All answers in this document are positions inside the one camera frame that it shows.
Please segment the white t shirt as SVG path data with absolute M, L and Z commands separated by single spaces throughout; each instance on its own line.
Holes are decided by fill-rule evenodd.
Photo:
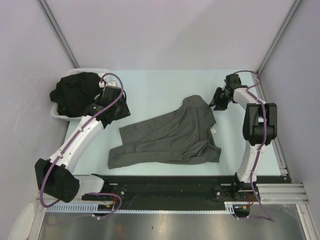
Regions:
M 104 73 L 103 72 L 99 72 L 99 73 L 97 73 L 97 75 L 101 78 L 103 75 L 104 75 Z M 116 81 L 115 80 L 110 80 L 110 81 L 107 81 L 107 78 L 108 78 L 109 76 L 105 76 L 103 79 L 104 79 L 104 81 L 106 82 L 106 85 L 107 86 L 113 86 L 113 87 L 116 87 L 117 86 L 117 83 L 116 83 Z

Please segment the white plastic laundry bin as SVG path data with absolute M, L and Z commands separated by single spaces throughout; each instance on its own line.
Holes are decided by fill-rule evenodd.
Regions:
M 70 69 L 66 72 L 65 76 L 72 76 L 72 75 L 76 75 L 76 74 L 80 74 L 80 73 L 109 73 L 110 71 L 108 69 L 104 69 L 104 68 L 73 68 Z M 54 102 L 52 104 L 51 110 L 50 110 L 50 114 L 53 118 L 56 119 L 63 119 L 66 121 L 73 121 L 73 120 L 80 120 L 82 116 L 78 116 L 78 117 L 70 117 L 67 116 L 65 114 L 59 114 L 58 113 L 58 109 L 59 109 L 59 104 Z

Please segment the black t shirt pile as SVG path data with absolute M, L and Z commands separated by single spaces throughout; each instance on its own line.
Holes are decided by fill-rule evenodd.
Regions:
M 84 116 L 86 108 L 94 102 L 104 88 L 99 87 L 99 81 L 104 81 L 104 77 L 108 76 L 107 82 L 116 81 L 118 88 L 121 88 L 120 95 L 107 107 L 93 116 Z M 49 94 L 49 98 L 53 103 L 58 103 L 58 113 L 65 114 L 69 117 L 85 117 L 87 120 L 93 119 L 100 121 L 104 127 L 117 120 L 98 120 L 96 117 L 114 105 L 122 96 L 125 96 L 125 118 L 130 116 L 130 110 L 127 105 L 127 95 L 124 90 L 123 82 L 114 73 L 105 73 L 99 77 L 94 72 L 82 72 L 75 75 L 65 76 L 56 84 L 55 89 Z

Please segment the dark grey t shirt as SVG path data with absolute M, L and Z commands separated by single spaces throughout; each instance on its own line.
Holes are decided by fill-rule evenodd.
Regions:
M 218 163 L 222 150 L 211 131 L 215 123 L 212 109 L 201 96 L 186 97 L 172 112 L 120 128 L 122 145 L 109 151 L 108 168 Z

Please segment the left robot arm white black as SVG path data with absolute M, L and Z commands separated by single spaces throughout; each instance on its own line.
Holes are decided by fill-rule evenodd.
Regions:
M 122 87 L 107 85 L 98 97 L 82 112 L 77 128 L 67 141 L 48 159 L 35 163 L 35 175 L 40 203 L 49 208 L 58 202 L 71 202 L 74 198 L 94 194 L 105 200 L 111 188 L 97 176 L 74 176 L 80 158 L 92 141 L 113 121 L 129 116 L 125 91 Z

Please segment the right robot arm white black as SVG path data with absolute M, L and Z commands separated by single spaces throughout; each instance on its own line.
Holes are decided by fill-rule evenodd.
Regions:
M 237 72 L 225 77 L 225 86 L 218 87 L 209 104 L 215 111 L 225 111 L 229 103 L 239 104 L 244 110 L 242 135 L 245 150 L 235 173 L 230 194 L 242 201 L 249 192 L 255 193 L 260 157 L 278 134 L 278 111 L 275 103 L 261 100 L 242 84 Z

